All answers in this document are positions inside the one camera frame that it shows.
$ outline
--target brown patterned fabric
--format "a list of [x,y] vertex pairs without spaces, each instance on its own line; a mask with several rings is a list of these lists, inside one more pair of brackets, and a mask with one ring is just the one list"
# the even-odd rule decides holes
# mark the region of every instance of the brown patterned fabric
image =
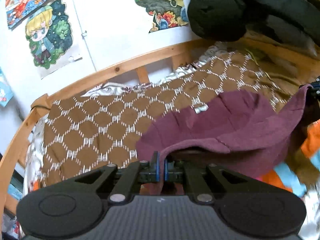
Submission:
[[135,144],[152,120],[185,107],[205,110],[207,102],[225,91],[262,93],[280,110],[299,84],[271,61],[259,65],[268,74],[248,52],[230,52],[142,93],[54,102],[44,128],[44,186],[108,163],[126,167],[137,161]]

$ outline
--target maroon cloth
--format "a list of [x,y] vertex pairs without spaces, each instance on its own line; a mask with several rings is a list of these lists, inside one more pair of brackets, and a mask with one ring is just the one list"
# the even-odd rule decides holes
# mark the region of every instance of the maroon cloth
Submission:
[[[151,160],[159,151],[163,169],[168,154],[200,147],[204,150],[196,152],[203,154],[180,151],[179,158],[215,163],[257,178],[282,162],[288,151],[296,151],[305,139],[302,127],[320,119],[317,101],[307,96],[308,87],[299,89],[278,114],[263,95],[246,90],[219,94],[199,114],[190,107],[171,112],[142,135],[136,144],[138,158]],[[162,185],[150,190],[159,194]]]

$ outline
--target black cloth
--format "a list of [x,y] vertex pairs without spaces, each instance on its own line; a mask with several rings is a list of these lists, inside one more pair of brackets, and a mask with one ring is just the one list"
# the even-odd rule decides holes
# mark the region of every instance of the black cloth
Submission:
[[290,24],[295,36],[311,37],[320,45],[320,11],[306,0],[190,0],[188,17],[192,31],[202,38],[237,41],[249,26],[290,44],[279,35]]

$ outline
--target silver foil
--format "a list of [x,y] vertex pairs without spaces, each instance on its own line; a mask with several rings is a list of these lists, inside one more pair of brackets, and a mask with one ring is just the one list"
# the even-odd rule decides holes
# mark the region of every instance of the silver foil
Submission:
[[85,94],[82,95],[82,97],[90,97],[90,96],[110,96],[110,95],[122,95],[123,93],[130,93],[132,91],[134,92],[141,92],[146,90],[150,87],[156,87],[160,86],[164,83],[167,83],[169,81],[175,80],[177,78],[180,78],[184,75],[193,73],[197,70],[197,68],[200,68],[210,62],[211,60],[215,59],[221,54],[228,53],[227,51],[227,44],[224,42],[216,42],[214,46],[209,47],[206,52],[199,57],[198,60],[194,61],[191,64],[188,64],[186,66],[180,66],[178,67],[174,72],[170,73],[168,76],[160,79],[158,82],[155,83],[145,83],[141,85],[136,86],[126,86],[118,83],[111,83],[108,82],[106,84],[101,84]]
[[302,200],[306,205],[307,216],[299,236],[303,240],[318,240],[320,238],[320,178],[311,186]]
[[26,168],[23,181],[23,192],[25,196],[33,189],[33,183],[41,179],[41,168],[44,156],[44,124],[48,119],[48,114],[40,118],[33,128],[31,143],[26,155]]

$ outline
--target wooden bed frame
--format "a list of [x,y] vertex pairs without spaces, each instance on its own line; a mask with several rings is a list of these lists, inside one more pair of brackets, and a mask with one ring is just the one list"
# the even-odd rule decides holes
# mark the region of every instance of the wooden bed frame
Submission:
[[[320,75],[320,61],[316,57],[311,58],[297,52],[296,50],[266,43],[265,41],[266,40],[263,38],[255,37],[255,39],[252,39],[252,37],[245,37],[239,42],[247,46],[260,49],[269,55],[278,56],[294,63],[298,70],[298,80],[303,80],[305,77],[310,76],[311,72],[317,72]],[[188,41],[125,60],[82,78],[77,82],[74,82],[73,84],[59,90],[53,95],[49,96],[48,94],[45,94],[41,96],[33,102],[31,107],[41,105],[50,108],[55,100],[69,98],[72,95],[80,93],[84,90],[89,90],[103,82],[106,82],[112,77],[118,76],[130,70],[135,70],[137,72],[141,83],[149,82],[148,73],[144,65],[170,57],[172,59],[173,69],[176,69],[181,64],[192,62],[193,59],[189,53],[191,50],[197,48],[204,48],[205,50],[213,44],[213,41],[206,41],[202,39]],[[28,137],[36,122],[48,112],[48,110],[43,108],[33,108],[24,122],[20,125],[18,131],[3,155],[3,158],[0,162],[0,210],[2,212],[4,211],[4,208],[6,208],[12,214],[16,213],[18,201],[7,194],[12,173],[17,162],[25,167],[26,152],[30,144]]]

